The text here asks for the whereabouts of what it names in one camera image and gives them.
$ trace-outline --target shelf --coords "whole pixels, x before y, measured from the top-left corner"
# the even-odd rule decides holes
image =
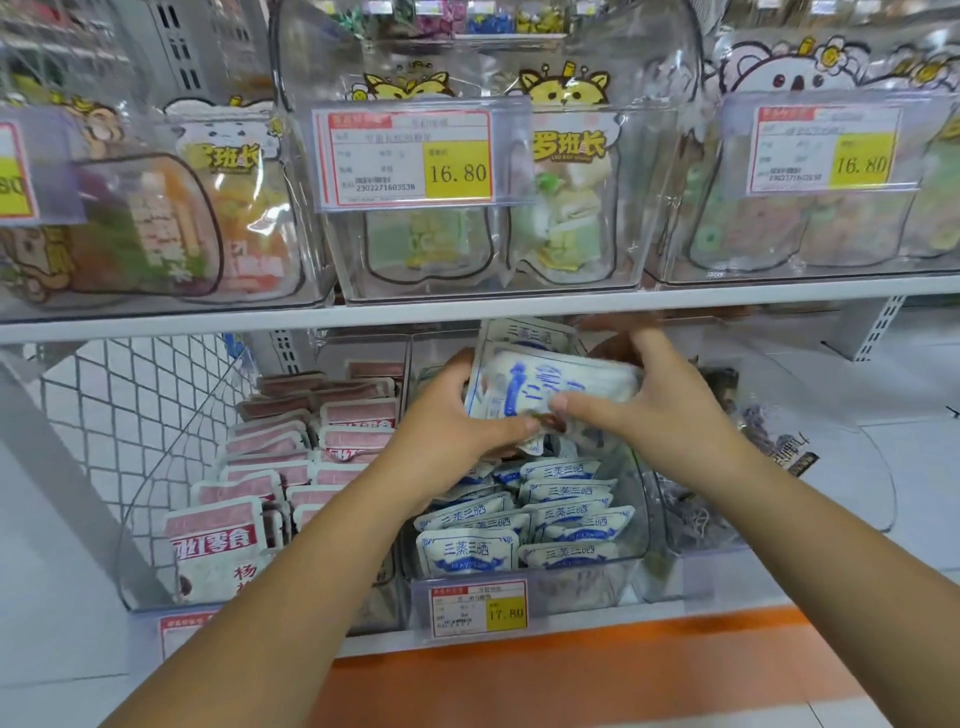
[[[0,345],[280,328],[344,328],[472,321],[517,314],[560,316],[610,311],[840,301],[944,293],[960,293],[960,275],[690,286],[669,290],[653,290],[651,286],[648,290],[549,296],[374,303],[329,308],[221,310],[91,319],[70,318],[58,321],[2,324],[0,325]]]

